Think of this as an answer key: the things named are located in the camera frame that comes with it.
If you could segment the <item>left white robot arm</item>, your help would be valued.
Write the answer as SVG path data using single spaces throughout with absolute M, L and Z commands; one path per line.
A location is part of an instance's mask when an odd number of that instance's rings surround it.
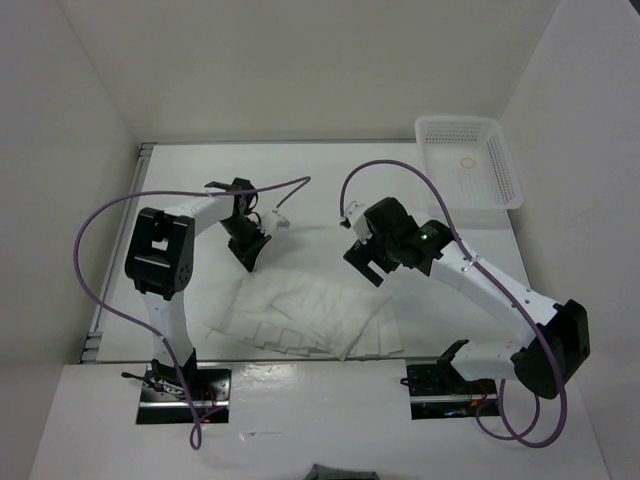
M 195 238 L 221 224 L 230 235 L 228 248 L 248 272 L 271 239 L 249 218 L 257 199 L 249 180 L 209 185 L 224 194 L 196 197 L 164 210 L 142 209 L 125 260 L 125 274 L 141 293 L 151 326 L 161 334 L 154 339 L 152 379 L 180 400 L 193 396 L 199 386 L 184 304 L 194 270 Z

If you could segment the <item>white pleated skirt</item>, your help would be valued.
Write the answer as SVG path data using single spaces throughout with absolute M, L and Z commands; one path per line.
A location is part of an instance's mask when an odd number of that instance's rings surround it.
M 216 283 L 202 323 L 264 350 L 387 357 L 403 350 L 391 296 L 295 270 L 264 269 Z

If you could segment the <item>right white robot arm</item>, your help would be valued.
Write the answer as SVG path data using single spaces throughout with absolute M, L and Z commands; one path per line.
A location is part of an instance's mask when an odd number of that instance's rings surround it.
M 517 380 L 533 394 L 554 399 L 590 354 L 586 309 L 560 304 L 482 260 L 452 230 L 430 219 L 418 224 L 404 206 L 386 197 L 371 207 L 349 204 L 341 221 L 357 239 L 344 259 L 375 286 L 398 267 L 416 269 L 452 287 L 498 320 L 513 336 L 507 343 L 458 340 L 442 354 L 438 381 L 459 393 L 480 379 Z

